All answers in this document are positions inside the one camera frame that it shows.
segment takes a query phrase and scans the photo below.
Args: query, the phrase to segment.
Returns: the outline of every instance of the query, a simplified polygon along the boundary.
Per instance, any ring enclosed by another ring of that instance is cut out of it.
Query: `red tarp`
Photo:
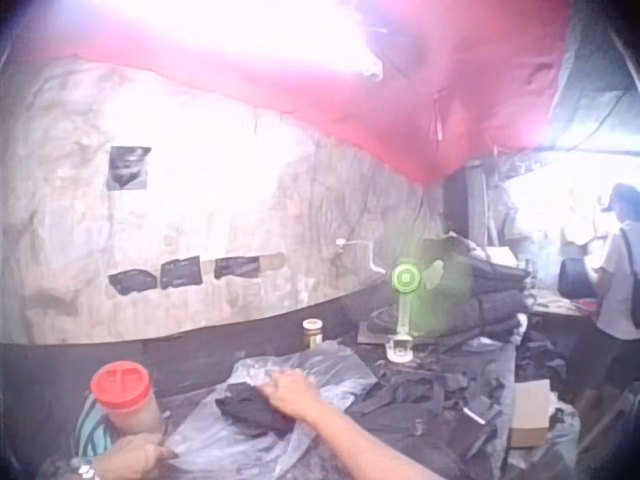
[[[402,34],[378,36],[385,77],[373,82],[241,63],[172,42],[140,20],[106,14],[97,3],[85,0],[73,15],[54,6],[46,15],[38,10],[27,22],[27,54],[151,70],[284,112],[419,183],[451,173],[494,145],[520,150],[539,143],[569,24],[569,0],[378,0]]]

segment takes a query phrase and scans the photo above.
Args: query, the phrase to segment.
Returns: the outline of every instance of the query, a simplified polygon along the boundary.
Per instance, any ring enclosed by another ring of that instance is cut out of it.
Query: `jar lid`
[[[302,328],[306,330],[317,330],[319,328],[322,328],[322,320],[319,320],[317,318],[309,318],[302,322]]]
[[[91,393],[103,407],[128,410],[143,403],[151,393],[149,372],[142,365],[120,361],[105,365],[91,379]]]

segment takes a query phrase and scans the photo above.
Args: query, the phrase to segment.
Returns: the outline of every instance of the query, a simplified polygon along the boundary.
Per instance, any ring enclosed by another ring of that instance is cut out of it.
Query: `person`
[[[259,387],[273,408],[306,423],[322,438],[356,480],[436,480],[440,477],[361,428],[322,400],[300,370],[276,372]],[[124,437],[83,465],[85,476],[69,462],[52,462],[39,478],[56,480],[138,480],[153,476],[160,462],[175,457],[159,435]]]
[[[611,406],[621,390],[635,380],[635,351],[640,351],[640,329],[631,318],[630,267],[631,258],[635,265],[640,265],[640,192],[631,185],[615,185],[603,211],[614,212],[621,228],[609,236],[601,265],[587,268],[602,304],[595,324],[588,325],[571,359],[574,365],[571,373],[576,375],[574,389],[578,393],[574,406],[583,420],[596,401]]]

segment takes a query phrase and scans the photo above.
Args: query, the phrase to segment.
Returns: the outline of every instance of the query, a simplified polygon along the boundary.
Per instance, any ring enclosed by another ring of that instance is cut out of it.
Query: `small jar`
[[[120,433],[164,433],[149,372],[142,365],[127,361],[105,365],[91,379],[91,393]]]
[[[302,322],[304,348],[312,348],[322,343],[322,320],[309,318]]]

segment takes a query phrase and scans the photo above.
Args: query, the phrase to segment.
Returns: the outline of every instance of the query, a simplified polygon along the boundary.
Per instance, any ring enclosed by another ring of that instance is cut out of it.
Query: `person's hand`
[[[158,462],[175,458],[167,447],[158,445],[161,435],[140,434],[124,437],[94,459],[100,480],[138,480],[155,473]]]
[[[296,420],[310,423],[326,403],[313,382],[301,370],[274,372],[260,390],[273,408]]]

